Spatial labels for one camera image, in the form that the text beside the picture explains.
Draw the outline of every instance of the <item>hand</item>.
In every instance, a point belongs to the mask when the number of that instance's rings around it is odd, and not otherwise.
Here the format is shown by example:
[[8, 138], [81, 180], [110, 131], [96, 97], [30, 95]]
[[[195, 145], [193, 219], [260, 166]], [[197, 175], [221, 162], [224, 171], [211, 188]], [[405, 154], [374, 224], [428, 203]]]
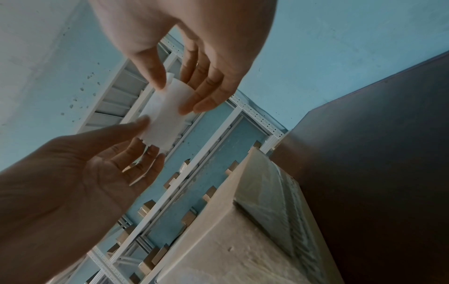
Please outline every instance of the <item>hand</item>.
[[196, 90], [181, 114], [232, 96], [262, 49], [276, 0], [91, 0], [103, 30], [157, 89], [165, 69], [156, 45], [175, 25], [184, 40], [181, 80]]
[[104, 237], [164, 166], [152, 146], [123, 171], [148, 123], [53, 139], [0, 173], [0, 283], [44, 283]]

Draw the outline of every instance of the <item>white plastic bag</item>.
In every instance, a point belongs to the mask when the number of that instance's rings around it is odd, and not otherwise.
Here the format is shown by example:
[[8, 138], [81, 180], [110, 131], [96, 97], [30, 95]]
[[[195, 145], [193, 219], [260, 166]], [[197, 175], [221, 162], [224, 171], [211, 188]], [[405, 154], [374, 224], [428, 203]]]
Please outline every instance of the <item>white plastic bag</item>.
[[181, 131], [187, 116], [181, 116], [178, 108], [192, 96], [194, 90], [187, 84], [167, 73], [167, 85], [161, 91], [154, 92], [142, 115], [151, 119], [148, 128], [140, 138], [147, 145], [159, 147], [161, 152], [168, 152]]

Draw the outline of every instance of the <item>finger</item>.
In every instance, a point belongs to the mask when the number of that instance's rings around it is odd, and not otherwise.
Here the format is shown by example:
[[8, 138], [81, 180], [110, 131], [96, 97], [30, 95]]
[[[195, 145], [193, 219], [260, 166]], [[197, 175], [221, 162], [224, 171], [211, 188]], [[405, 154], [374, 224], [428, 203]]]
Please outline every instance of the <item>finger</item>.
[[195, 71], [198, 62], [198, 46], [192, 41], [191, 44], [184, 47], [184, 55], [182, 57], [182, 66], [180, 71], [181, 82], [188, 83]]
[[120, 152], [122, 152], [123, 150], [125, 150], [126, 148], [128, 148], [130, 143], [131, 143], [131, 140], [116, 144], [116, 145], [104, 150], [103, 152], [99, 153], [97, 155], [97, 157], [100, 157], [103, 159], [110, 159], [110, 158], [116, 156], [117, 154], [119, 154]]
[[193, 96], [191, 96], [187, 102], [179, 107], [179, 114], [186, 115], [193, 111], [193, 107], [201, 102], [204, 98], [212, 94], [220, 86], [220, 82], [223, 79], [223, 74], [214, 66], [209, 67], [209, 73], [207, 78], [196, 89]]
[[123, 172], [123, 175], [125, 177], [125, 180], [131, 184], [133, 181], [144, 175], [148, 169], [150, 168], [151, 164], [156, 159], [156, 156], [159, 153], [159, 148], [156, 146], [150, 146], [148, 150], [144, 153], [142, 156], [142, 160], [140, 160], [139, 163], [131, 167], [130, 169]]
[[145, 130], [149, 123], [150, 118], [148, 116], [141, 116], [135, 122], [73, 135], [70, 137], [70, 142], [73, 143], [73, 151], [78, 158], [90, 160], [115, 144], [133, 139]]
[[157, 47], [153, 47], [130, 56], [142, 76], [157, 90], [165, 87], [167, 75], [159, 59]]
[[137, 194], [137, 196], [144, 192], [145, 189], [147, 189], [156, 180], [156, 178], [164, 168], [164, 161], [165, 155], [159, 154], [148, 172], [140, 179], [140, 181], [131, 186], [132, 190]]
[[134, 138], [128, 148], [113, 157], [110, 162], [119, 170], [123, 171], [132, 162], [137, 160], [143, 154], [144, 150], [145, 144], [139, 138]]
[[188, 85], [196, 90], [201, 83], [207, 78], [209, 72], [210, 61], [204, 50], [199, 49], [198, 51], [198, 64], [196, 65], [195, 71], [193, 72], [192, 78], [188, 82]]
[[215, 92], [213, 92], [210, 96], [207, 96], [202, 101], [197, 103], [193, 107], [193, 111], [195, 113], [200, 113], [216, 108], [237, 91], [237, 87], [241, 81], [242, 78], [230, 79], [229, 77], [225, 77], [220, 87], [218, 87], [218, 89], [215, 90]]

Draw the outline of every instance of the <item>dark wall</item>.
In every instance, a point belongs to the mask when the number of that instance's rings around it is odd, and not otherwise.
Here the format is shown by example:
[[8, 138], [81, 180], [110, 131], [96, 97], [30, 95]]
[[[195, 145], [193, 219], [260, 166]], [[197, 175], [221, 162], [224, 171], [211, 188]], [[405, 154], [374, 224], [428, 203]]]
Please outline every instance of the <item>dark wall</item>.
[[346, 284], [449, 283], [449, 53], [310, 111], [271, 159]]

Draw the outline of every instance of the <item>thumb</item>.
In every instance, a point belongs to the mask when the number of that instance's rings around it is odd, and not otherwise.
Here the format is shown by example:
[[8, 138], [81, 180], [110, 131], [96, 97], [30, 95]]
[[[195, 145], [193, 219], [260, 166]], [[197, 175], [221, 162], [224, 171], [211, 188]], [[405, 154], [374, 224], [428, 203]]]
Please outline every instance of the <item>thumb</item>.
[[71, 136], [76, 154], [83, 160], [90, 160], [98, 153], [109, 147], [128, 141], [143, 132], [150, 118], [148, 116], [139, 117], [135, 122], [118, 124], [102, 129], [84, 132]]
[[159, 59], [157, 46], [130, 56], [142, 76], [157, 90], [163, 89], [167, 82], [165, 67]]

